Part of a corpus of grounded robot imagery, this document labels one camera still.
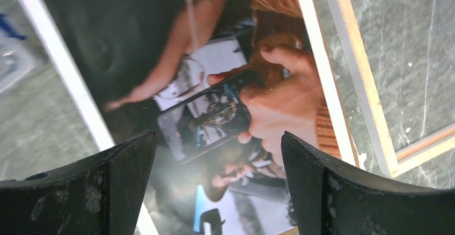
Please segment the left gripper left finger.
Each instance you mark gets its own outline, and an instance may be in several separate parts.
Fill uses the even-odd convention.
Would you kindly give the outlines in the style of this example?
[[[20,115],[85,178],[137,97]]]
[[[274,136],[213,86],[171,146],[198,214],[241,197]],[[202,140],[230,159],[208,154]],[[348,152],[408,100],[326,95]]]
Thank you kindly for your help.
[[[145,131],[24,180],[1,182],[1,234],[133,234],[157,139]]]

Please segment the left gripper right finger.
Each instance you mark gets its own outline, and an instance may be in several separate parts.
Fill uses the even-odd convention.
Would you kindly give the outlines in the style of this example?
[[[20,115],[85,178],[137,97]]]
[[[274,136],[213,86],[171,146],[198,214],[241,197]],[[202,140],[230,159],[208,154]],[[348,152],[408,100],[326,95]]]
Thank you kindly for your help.
[[[454,190],[384,178],[292,133],[281,142],[300,234],[454,234]]]

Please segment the white wooden picture frame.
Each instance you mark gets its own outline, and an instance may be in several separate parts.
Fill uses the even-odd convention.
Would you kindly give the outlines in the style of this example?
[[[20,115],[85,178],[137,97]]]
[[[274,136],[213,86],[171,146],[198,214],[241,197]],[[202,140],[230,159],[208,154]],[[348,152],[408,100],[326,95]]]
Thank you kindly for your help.
[[[351,0],[327,0],[380,171],[396,178],[454,148],[454,125],[396,152]]]

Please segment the glossy photo print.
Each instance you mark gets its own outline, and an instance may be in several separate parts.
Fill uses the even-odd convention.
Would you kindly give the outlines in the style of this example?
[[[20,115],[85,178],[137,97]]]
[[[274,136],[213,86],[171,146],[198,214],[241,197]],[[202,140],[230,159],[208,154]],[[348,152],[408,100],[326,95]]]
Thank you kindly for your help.
[[[74,56],[70,53],[62,36],[62,27],[57,25],[57,17],[50,12],[50,0],[19,0],[46,52],[55,62],[57,70],[64,70],[62,77],[70,93],[80,83],[83,91],[76,99],[83,119],[88,119],[88,108],[94,106],[93,93],[86,87],[77,70]],[[255,14],[276,13],[282,17],[297,18],[297,27],[308,26],[316,31],[315,20],[303,20],[303,10],[313,9],[313,0],[252,0]],[[206,77],[210,71],[238,67],[246,61],[239,52],[240,44],[233,35],[222,35],[212,40],[191,55],[185,56],[175,79],[164,90],[154,96],[159,109],[165,111],[178,103],[208,89]],[[281,234],[297,232],[297,228],[284,220],[284,207],[287,203],[284,181],[277,186],[273,180],[261,174],[245,177],[234,182],[227,195],[220,202],[211,202],[196,185],[194,233],[202,234],[208,226],[207,218],[214,217],[219,226],[214,234]]]

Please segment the brown backing board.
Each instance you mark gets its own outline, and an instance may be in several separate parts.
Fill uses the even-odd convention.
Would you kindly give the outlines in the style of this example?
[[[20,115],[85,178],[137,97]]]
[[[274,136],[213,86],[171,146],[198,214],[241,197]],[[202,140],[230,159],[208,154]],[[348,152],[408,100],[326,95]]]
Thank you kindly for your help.
[[[282,138],[284,167],[298,225],[299,234],[329,234],[338,218],[334,206],[327,202],[330,173],[328,164],[358,167],[357,151],[346,123],[343,103],[333,77],[333,67],[318,17],[315,0],[298,0],[309,42],[315,58],[323,92],[328,104],[341,158],[334,158],[314,148],[293,134]]]

